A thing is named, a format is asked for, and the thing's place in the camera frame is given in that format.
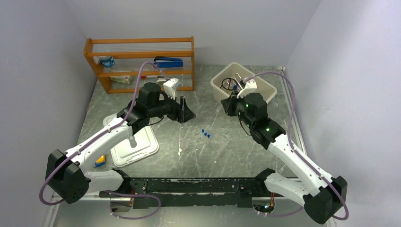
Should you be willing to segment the white plastic container lid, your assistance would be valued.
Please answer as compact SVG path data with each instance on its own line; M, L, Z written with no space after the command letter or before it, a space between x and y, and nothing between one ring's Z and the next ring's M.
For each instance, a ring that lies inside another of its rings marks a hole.
M159 143L150 126L142 128L135 134L124 132L123 135L125 139L104 155L106 164L113 163L118 168L127 167L156 154L159 150Z

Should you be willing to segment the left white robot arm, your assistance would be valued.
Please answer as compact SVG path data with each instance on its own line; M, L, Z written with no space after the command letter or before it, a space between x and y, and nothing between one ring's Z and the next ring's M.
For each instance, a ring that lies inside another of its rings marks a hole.
M151 118L167 117L179 123L195 118L183 96L179 101L176 100L180 85L177 78L167 80L162 87L157 83L145 83L127 107L118 112L102 130L65 152L58 149L53 151L48 156L40 201L51 205L43 197L46 186L50 186L68 204L77 202L91 192L113 191L120 197L129 194L131 183L125 173L114 169L91 172L90 168L113 147L150 126Z

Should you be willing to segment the orange wooden shelf rack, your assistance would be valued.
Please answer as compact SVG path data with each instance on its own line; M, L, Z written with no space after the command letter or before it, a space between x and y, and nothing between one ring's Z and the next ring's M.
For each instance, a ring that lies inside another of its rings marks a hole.
M145 62L154 63L156 56L176 57L183 60L182 68L161 69L168 77L179 78L183 85L180 91L195 89L195 45L194 37L176 38L135 38L135 39L87 39L84 57L95 73L101 86L108 94L130 93L135 84L123 84L110 80L111 76L132 76L132 79L145 75L158 75L152 66L146 65L142 72L141 65ZM114 66L105 68L99 61L99 56L113 56ZM143 82L157 78L141 79Z

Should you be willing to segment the blue yellow small object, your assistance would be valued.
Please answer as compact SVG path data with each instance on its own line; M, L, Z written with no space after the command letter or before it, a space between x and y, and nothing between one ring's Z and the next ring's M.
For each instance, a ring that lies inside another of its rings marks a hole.
M95 167L100 167L106 163L105 155L101 156L95 161Z

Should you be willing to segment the black metal ring stand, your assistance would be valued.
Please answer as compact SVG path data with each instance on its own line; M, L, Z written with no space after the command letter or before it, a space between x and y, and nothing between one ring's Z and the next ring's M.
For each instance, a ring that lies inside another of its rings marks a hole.
M237 82L234 78L225 78L222 80L219 88L226 91L233 91L237 89Z

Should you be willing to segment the beige plastic bin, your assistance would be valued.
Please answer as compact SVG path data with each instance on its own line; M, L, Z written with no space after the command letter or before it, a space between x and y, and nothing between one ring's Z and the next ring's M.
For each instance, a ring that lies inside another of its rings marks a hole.
M223 90L220 87L221 82L225 78L234 78L234 75L238 73L242 79L253 76L254 73L246 69L244 66L240 65L237 62L232 62L227 65L221 72L219 72L216 76L214 76L210 85L212 87L212 94L216 101L220 102L223 99L226 99L230 96L231 91ZM277 94L277 89L267 81L257 77L254 79L257 84L256 92L260 93L266 103L271 101L275 95Z

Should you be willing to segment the blue stapler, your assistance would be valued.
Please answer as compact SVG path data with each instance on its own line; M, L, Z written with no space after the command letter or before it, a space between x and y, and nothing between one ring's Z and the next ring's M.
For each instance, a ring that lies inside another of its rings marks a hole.
M156 56L154 58L154 64L161 69L182 68L184 65L181 58L165 56Z

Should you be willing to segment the red white marker pen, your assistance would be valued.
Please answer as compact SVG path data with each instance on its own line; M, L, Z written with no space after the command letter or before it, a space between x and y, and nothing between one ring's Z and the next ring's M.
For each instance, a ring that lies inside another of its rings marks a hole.
M145 75L145 76L141 76L141 79L149 79L149 78L159 78L161 76L158 75Z

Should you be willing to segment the small white green box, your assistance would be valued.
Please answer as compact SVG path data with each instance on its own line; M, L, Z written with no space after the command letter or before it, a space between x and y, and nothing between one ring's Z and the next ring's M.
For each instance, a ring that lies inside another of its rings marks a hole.
M110 80L114 82L119 82L123 84L130 84L132 81L132 76L124 75L124 76L111 76Z

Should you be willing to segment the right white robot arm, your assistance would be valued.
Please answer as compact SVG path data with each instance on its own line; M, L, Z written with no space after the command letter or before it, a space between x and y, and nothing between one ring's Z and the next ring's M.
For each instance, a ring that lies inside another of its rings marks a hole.
M261 173L255 190L261 196L270 192L282 195L302 206L307 215L318 224L334 217L346 201L348 183L342 177L333 177L320 168L288 138L288 133L268 117L267 103L259 93L243 98L232 94L221 100L228 116L238 117L240 125L249 128L252 139L281 159L298 177L294 181L268 170Z

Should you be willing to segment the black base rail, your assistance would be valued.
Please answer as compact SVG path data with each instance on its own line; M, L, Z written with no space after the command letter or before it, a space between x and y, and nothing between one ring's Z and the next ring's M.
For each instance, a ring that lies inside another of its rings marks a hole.
M269 201L271 193L253 177L132 178L131 189L151 198L134 199L133 207L237 206L251 208Z

